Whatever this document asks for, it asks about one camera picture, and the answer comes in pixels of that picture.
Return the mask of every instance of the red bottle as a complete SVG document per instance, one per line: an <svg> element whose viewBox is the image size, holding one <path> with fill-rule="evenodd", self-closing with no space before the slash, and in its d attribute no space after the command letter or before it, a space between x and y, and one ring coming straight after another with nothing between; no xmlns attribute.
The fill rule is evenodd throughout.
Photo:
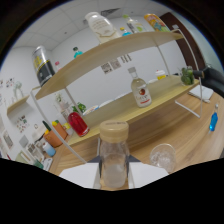
<svg viewBox="0 0 224 224"><path fill-rule="evenodd" d="M77 112L69 114L68 122L80 137L89 132L89 127Z"/></svg>

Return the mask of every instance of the orange bottle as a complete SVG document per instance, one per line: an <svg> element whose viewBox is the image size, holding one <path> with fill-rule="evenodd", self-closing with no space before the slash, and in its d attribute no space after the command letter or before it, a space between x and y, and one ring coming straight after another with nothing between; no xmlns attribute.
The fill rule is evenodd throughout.
<svg viewBox="0 0 224 224"><path fill-rule="evenodd" d="M166 24L155 14L146 14L144 19L153 27L155 31L169 32Z"/></svg>

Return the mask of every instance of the ceiling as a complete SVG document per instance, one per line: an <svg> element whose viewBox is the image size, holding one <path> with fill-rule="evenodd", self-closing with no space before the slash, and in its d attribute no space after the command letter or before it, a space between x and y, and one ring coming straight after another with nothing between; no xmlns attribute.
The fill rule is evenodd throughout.
<svg viewBox="0 0 224 224"><path fill-rule="evenodd" d="M49 11L34 22L16 41L16 47L37 47L44 45L47 50L53 50L60 43L75 33L88 27L84 23L85 15L89 12L101 12L117 9L109 14L108 19L131 16L144 16L154 13L161 16L171 12L170 8L151 0L73 0Z"/></svg>

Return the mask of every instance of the wooden table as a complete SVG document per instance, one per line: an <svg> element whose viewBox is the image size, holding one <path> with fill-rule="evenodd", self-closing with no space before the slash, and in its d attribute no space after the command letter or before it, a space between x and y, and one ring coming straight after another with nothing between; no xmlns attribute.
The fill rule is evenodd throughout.
<svg viewBox="0 0 224 224"><path fill-rule="evenodd" d="M184 108L173 102L151 113L150 115L130 124L128 145L131 155L142 163L149 164L151 150L161 144L171 144L176 150L177 172L189 165L219 159L224 147L224 99L214 93L211 103L203 103L202 117L199 119ZM195 112L200 111L200 100L185 94L178 98ZM209 124L215 104L219 104L218 122L214 132L209 134ZM96 157L97 139L74 147L86 161ZM49 172L59 175L63 169L81 165L64 145L56 148L54 162ZM101 180L103 190L107 188ZM120 189L128 189L128 184Z"/></svg>

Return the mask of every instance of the shelf support rod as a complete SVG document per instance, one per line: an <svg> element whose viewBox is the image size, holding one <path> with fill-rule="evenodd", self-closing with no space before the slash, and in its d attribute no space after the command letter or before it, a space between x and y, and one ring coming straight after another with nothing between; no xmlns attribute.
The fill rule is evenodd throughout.
<svg viewBox="0 0 224 224"><path fill-rule="evenodd" d="M187 41L186 37L184 36L184 34L182 33L182 31L180 29L175 29L175 30L171 30L171 32L176 32L176 31L179 31L181 33L181 35L183 36L184 40L186 41L190 51L191 51L191 54L193 56L193 59L194 59L194 63L195 63L195 66L196 66L196 69L199 71L199 68L198 68L198 63L195 59L195 56L194 56L194 53L191 49L191 46L189 44L189 42ZM178 104L179 106L185 108L186 110L190 111L192 114L194 114L196 117L198 118L201 118L201 115L202 115L202 86L201 86L201 77L199 77L199 82L200 82L200 99L201 99L201 105L200 105L200 115L195 113L194 111L192 111L191 109L185 107L183 104L181 103L178 103L176 100L175 100L175 103Z"/></svg>
<svg viewBox="0 0 224 224"><path fill-rule="evenodd" d="M68 94L68 96L69 96L70 100L72 101L72 103L75 105L75 108L79 112L80 116L82 117L83 114L82 114L81 110L79 109L78 105L76 104L75 100L72 98L72 96L71 96L70 92L68 91L67 87L65 87L65 91Z"/></svg>
<svg viewBox="0 0 224 224"><path fill-rule="evenodd" d="M165 66L166 66L166 70L167 70L167 72L168 72L168 75L171 75L171 74L170 74L170 70L169 70L169 68L168 68L168 65L167 65L167 63L166 63L166 60L165 60L165 58L164 58L164 56L163 56L163 53L162 53L160 47L158 46L157 48L158 48L158 50L159 50L160 55L162 56L162 59L163 59L163 62L164 62L164 64L165 64Z"/></svg>
<svg viewBox="0 0 224 224"><path fill-rule="evenodd" d="M44 115L43 111L41 110L35 96L33 95L33 91L31 90L30 95L37 107L37 109L39 110L40 114L42 115L42 117L44 118L44 120L48 123L48 125L51 127L52 131L55 133L55 135L62 141L62 143L75 155L77 156L83 163L87 163L78 153L76 153L70 145L67 144L67 142L58 134L58 132L56 131L56 129L53 127L53 125L51 124L51 122L47 119L47 117Z"/></svg>

